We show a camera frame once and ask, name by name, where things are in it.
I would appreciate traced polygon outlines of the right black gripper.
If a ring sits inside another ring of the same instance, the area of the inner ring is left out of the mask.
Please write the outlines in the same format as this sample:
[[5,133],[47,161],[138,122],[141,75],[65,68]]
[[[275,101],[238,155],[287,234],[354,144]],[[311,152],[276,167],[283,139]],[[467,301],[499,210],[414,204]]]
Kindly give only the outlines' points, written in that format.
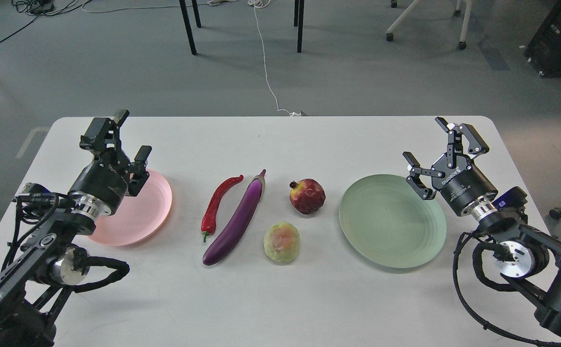
[[[498,189],[474,165],[474,158],[488,153],[490,148],[473,125],[451,123],[443,117],[435,121],[447,132],[446,152],[433,163],[433,169],[422,168],[412,152],[403,152],[408,163],[406,182],[422,200],[433,200],[435,189],[457,216],[468,215],[466,209],[476,199],[492,200],[498,195]],[[433,189],[422,182],[423,175],[432,177]]]

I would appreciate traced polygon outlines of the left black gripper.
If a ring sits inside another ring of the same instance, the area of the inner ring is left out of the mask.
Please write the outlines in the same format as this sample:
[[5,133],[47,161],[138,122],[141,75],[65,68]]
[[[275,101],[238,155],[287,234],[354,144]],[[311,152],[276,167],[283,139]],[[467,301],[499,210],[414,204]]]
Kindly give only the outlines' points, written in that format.
[[122,150],[120,128],[128,116],[129,110],[118,109],[112,118],[95,117],[80,137],[79,147],[93,154],[93,162],[81,171],[67,195],[73,200],[91,196],[104,215],[114,215],[126,196],[138,196],[150,176],[151,146],[141,146],[131,163]]

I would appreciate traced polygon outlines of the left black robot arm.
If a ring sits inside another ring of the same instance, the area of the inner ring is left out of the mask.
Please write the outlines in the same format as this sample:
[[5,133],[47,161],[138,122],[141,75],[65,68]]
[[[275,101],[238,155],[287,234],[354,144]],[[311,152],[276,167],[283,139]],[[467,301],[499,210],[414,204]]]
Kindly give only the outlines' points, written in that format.
[[129,111],[95,117],[80,138],[93,154],[66,195],[28,184],[14,198],[15,230],[0,272],[0,347],[51,347],[55,321],[71,294],[97,290],[129,273],[126,262],[91,256],[74,244],[92,235],[100,216],[114,215],[137,196],[150,173],[151,147],[134,160],[124,153],[120,128]]

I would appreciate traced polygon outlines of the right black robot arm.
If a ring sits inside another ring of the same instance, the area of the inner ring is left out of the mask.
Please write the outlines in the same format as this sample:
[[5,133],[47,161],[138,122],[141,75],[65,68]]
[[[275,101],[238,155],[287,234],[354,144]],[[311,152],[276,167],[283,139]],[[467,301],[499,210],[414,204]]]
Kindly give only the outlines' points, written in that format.
[[477,130],[465,123],[435,119],[447,134],[446,151],[428,168],[411,152],[406,182],[423,200],[440,193],[453,212],[477,220],[474,231],[464,232],[453,253],[453,284],[466,312],[484,330],[537,347],[558,347],[558,342],[530,340],[497,327],[475,312],[464,299],[458,281],[458,262],[464,246],[477,240],[472,251],[475,277],[497,292],[519,293],[534,305],[534,318],[561,338],[561,241],[528,224],[527,193],[512,187],[502,196],[474,164],[489,151]]

